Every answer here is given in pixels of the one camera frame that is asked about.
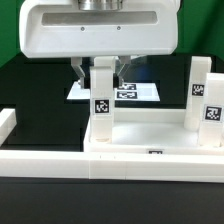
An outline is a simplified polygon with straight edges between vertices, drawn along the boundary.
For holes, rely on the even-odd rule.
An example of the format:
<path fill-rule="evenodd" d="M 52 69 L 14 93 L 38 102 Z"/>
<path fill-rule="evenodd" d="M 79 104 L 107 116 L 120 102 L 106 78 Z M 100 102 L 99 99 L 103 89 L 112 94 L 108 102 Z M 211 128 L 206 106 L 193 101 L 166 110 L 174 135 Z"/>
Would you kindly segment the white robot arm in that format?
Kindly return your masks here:
<path fill-rule="evenodd" d="M 71 58 L 83 88 L 85 57 L 169 55 L 178 43 L 180 0 L 25 0 L 19 43 L 28 58 Z"/>

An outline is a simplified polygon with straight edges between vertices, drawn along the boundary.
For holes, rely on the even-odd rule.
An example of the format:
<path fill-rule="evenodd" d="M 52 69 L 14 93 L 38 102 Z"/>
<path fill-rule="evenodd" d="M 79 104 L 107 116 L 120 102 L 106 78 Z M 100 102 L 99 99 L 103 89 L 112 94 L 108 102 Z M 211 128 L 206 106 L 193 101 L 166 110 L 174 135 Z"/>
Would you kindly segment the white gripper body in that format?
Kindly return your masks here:
<path fill-rule="evenodd" d="M 178 11 L 179 0 L 25 0 L 20 49 L 29 58 L 170 54 Z"/>

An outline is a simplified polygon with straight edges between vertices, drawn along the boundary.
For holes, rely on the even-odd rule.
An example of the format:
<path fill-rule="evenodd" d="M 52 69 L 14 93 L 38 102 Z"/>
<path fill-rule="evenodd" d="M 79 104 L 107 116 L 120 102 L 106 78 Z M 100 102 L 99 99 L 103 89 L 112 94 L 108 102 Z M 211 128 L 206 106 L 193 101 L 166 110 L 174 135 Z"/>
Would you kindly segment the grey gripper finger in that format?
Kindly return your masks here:
<path fill-rule="evenodd" d="M 78 75 L 79 80 L 78 84 L 82 89 L 90 88 L 90 76 L 87 75 L 81 67 L 82 58 L 81 57 L 72 57 L 71 58 L 71 66 L 75 73 Z"/>
<path fill-rule="evenodd" d="M 118 88 L 123 85 L 124 76 L 131 65 L 130 56 L 115 57 L 115 72 L 113 74 L 113 87 Z"/>

